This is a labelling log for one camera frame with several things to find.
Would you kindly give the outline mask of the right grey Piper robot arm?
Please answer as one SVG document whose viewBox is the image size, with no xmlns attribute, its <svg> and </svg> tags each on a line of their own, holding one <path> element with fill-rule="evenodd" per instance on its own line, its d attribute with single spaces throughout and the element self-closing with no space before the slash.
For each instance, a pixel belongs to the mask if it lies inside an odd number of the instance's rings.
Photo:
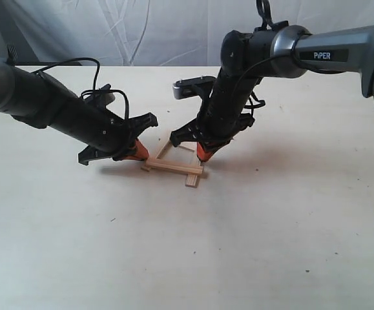
<svg viewBox="0 0 374 310">
<path fill-rule="evenodd" d="M 208 161 L 241 131 L 253 125 L 254 111 L 265 105 L 254 89 L 264 78 L 299 78 L 306 72 L 361 76 L 362 95 L 374 99 L 374 25 L 312 34 L 282 22 L 251 33 L 236 30 L 223 39 L 217 76 L 184 79 L 174 97 L 198 96 L 197 116 L 172 131 L 172 145 L 195 142 L 200 161 Z"/>
</svg>

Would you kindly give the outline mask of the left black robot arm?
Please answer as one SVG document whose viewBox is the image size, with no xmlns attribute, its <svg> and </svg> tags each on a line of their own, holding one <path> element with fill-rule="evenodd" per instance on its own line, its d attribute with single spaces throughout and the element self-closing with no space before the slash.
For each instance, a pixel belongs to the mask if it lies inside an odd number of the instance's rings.
<svg viewBox="0 0 374 310">
<path fill-rule="evenodd" d="M 110 158 L 114 161 L 145 161 L 148 150 L 139 140 L 140 134 L 158 126 L 156 116 L 129 116 L 129 100 L 124 97 L 123 117 L 107 105 L 115 94 L 123 94 L 109 84 L 76 95 L 51 75 L 38 70 L 27 72 L 0 60 L 0 113 L 36 129 L 51 127 L 86 144 L 78 161 Z"/>
</svg>

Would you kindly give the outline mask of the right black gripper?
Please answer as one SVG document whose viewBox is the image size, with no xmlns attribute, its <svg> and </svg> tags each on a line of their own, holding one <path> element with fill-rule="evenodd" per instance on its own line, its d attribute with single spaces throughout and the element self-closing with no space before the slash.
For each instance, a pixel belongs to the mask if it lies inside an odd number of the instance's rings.
<svg viewBox="0 0 374 310">
<path fill-rule="evenodd" d="M 196 141 L 197 158 L 201 163 L 207 163 L 216 152 L 230 144 L 237 133 L 255 121 L 252 114 L 242 112 L 255 88 L 255 79 L 229 77 L 223 70 L 215 78 L 210 96 L 201 98 L 196 117 L 170 135 L 175 147 L 184 141 Z"/>
</svg>

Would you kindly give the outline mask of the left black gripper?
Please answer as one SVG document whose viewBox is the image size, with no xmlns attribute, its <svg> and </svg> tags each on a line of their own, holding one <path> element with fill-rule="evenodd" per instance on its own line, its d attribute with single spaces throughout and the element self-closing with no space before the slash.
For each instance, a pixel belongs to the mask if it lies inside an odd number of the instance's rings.
<svg viewBox="0 0 374 310">
<path fill-rule="evenodd" d="M 87 146 L 78 154 L 78 163 L 111 158 L 114 161 L 145 161 L 149 152 L 138 139 L 150 127 L 158 126 L 157 117 L 148 112 L 121 118 L 110 110 L 100 110 L 82 99 L 71 98 L 56 112 L 49 125 Z"/>
</svg>

